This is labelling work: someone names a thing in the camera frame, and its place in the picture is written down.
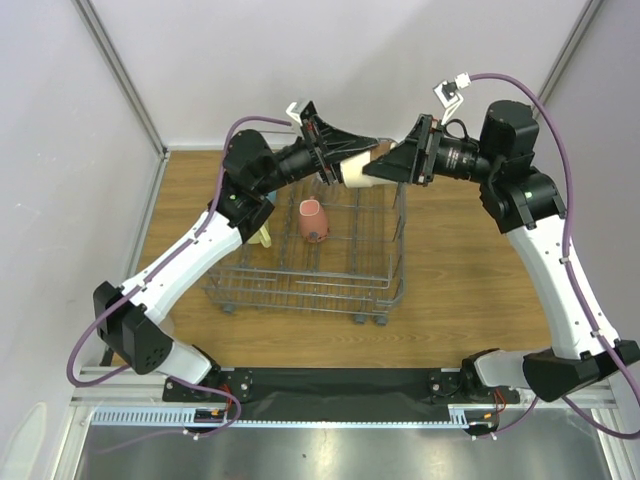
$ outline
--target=dish rack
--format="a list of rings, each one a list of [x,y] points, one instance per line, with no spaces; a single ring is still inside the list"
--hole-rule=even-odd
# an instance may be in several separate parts
[[[311,177],[278,191],[268,220],[272,245],[245,244],[205,274],[204,290],[222,311],[283,308],[351,314],[386,325],[404,294],[406,187],[349,190]],[[300,202],[323,206],[329,238],[298,232]]]

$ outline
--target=wall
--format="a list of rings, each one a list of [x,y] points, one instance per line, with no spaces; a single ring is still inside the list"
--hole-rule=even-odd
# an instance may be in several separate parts
[[[606,2],[549,101],[571,158],[574,239],[600,304],[623,338],[640,341],[640,3]],[[537,163],[563,179],[548,133]],[[640,378],[640,368],[634,369]],[[625,431],[640,428],[638,405],[620,375],[613,378]],[[640,466],[640,447],[633,442]]]
[[[43,402],[31,474],[43,479],[73,390],[67,357],[93,318],[93,288],[123,278],[158,159],[72,2],[2,11],[0,478],[24,478],[6,455]],[[94,342],[81,362],[101,351]]]
[[[94,0],[165,143],[220,147],[249,114],[282,117],[300,97],[336,126],[404,138],[442,113],[432,87],[511,73],[538,89],[585,0]],[[473,132],[510,87],[474,86]],[[272,137],[274,141],[290,138]]]

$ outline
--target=yellow object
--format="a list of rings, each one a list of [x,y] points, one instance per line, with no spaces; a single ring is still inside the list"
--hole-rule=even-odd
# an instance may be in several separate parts
[[[260,230],[253,234],[253,237],[251,237],[247,243],[261,243],[264,248],[269,248],[271,246],[268,220],[264,222],[264,225],[260,227]]]

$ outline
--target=mug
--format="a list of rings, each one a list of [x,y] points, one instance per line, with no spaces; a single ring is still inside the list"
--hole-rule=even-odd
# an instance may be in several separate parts
[[[319,243],[329,236],[329,219],[314,197],[300,203],[298,208],[298,228],[300,235],[310,243]]]

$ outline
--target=wooden tabletop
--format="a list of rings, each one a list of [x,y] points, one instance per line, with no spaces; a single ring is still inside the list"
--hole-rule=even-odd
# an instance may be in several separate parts
[[[172,153],[140,267],[195,222],[212,198],[219,162],[219,152]],[[478,196],[477,185],[446,178],[408,189],[407,290],[387,326],[251,307],[226,315],[195,285],[172,311],[174,335],[237,367],[456,367],[487,348],[548,346],[532,283]]]

